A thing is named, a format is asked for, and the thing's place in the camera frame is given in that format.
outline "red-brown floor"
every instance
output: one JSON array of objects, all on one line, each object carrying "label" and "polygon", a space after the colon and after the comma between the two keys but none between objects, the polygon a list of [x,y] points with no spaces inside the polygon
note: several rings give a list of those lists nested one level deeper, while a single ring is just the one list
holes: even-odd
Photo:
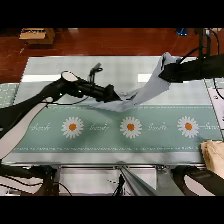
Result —
[{"label": "red-brown floor", "polygon": [[[224,30],[219,32],[224,53]],[[159,56],[170,52],[183,56],[198,46],[198,35],[189,29],[186,37],[174,28],[79,28],[57,32],[53,45],[28,45],[19,35],[0,35],[0,82],[19,82],[31,56],[139,55]],[[217,53],[212,38],[212,53]]]}]

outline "cardboard box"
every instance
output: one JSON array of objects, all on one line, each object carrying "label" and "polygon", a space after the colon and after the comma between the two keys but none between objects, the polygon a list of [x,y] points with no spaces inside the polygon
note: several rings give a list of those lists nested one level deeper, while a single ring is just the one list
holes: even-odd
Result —
[{"label": "cardboard box", "polygon": [[26,40],[28,44],[53,44],[54,37],[53,28],[23,28],[19,39]]}]

